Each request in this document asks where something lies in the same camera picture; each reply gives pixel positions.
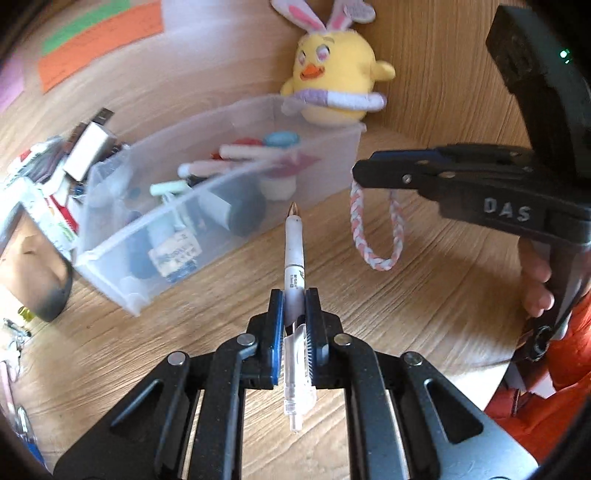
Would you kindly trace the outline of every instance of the transparent plastic container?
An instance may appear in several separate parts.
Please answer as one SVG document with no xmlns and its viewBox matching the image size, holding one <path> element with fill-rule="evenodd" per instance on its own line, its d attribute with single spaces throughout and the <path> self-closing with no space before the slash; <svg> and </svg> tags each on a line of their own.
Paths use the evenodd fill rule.
<svg viewBox="0 0 591 480">
<path fill-rule="evenodd" d="M 139 315 L 164 290 L 282 223 L 291 202 L 306 209 L 347 188 L 364 125 L 312 125 L 293 114 L 293 105 L 284 114 L 284 102 L 268 95 L 201 113 L 94 165 L 80 222 L 78 272 Z M 301 141 L 270 160 L 243 162 L 168 203 L 150 195 L 151 184 L 178 179 L 181 163 L 276 131 L 296 132 Z M 284 183 L 288 191 L 293 181 L 288 199 L 269 200 L 264 193 Z"/>
</svg>

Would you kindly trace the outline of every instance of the green sticky note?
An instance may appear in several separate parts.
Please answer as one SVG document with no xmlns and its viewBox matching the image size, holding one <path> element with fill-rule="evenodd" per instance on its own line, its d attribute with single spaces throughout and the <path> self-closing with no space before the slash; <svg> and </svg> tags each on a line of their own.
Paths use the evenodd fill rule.
<svg viewBox="0 0 591 480">
<path fill-rule="evenodd" d="M 72 23 L 61 28 L 45 40 L 42 50 L 43 55 L 51 53 L 87 28 L 90 28 L 109 17 L 120 14 L 121 12 L 130 9 L 130 7 L 130 0 L 111 0 L 108 4 L 82 15 L 80 18 L 77 18 Z"/>
</svg>

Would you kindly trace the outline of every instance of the label sticker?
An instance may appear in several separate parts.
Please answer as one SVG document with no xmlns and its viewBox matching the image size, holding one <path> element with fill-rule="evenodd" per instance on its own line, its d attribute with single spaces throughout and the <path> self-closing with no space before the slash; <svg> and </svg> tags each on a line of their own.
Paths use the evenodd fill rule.
<svg viewBox="0 0 591 480">
<path fill-rule="evenodd" d="M 176 283 L 198 270 L 196 258 L 201 252 L 197 239 L 186 228 L 150 250 L 148 256 L 163 277 Z"/>
<path fill-rule="evenodd" d="M 375 20 L 374 8 L 363 0 L 350 0 L 343 11 L 355 23 L 371 23 Z"/>
</svg>

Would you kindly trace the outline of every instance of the hand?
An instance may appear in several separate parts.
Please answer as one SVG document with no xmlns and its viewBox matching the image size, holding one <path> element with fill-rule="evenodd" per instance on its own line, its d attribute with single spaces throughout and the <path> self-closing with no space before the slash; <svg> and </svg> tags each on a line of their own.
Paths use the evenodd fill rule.
<svg viewBox="0 0 591 480">
<path fill-rule="evenodd" d="M 532 317 L 539 317 L 554 305 L 554 296 L 546 289 L 552 271 L 548 262 L 538 255 L 531 240 L 520 238 L 517 244 L 521 263 L 521 303 Z"/>
</svg>

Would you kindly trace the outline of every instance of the pink sticky note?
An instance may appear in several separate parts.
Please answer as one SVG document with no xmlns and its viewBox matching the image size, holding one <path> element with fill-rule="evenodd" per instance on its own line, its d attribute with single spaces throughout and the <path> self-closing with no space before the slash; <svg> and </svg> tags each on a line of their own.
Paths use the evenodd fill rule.
<svg viewBox="0 0 591 480">
<path fill-rule="evenodd" d="M 3 113 L 24 89 L 22 57 L 14 54 L 0 70 L 0 113 Z"/>
</svg>

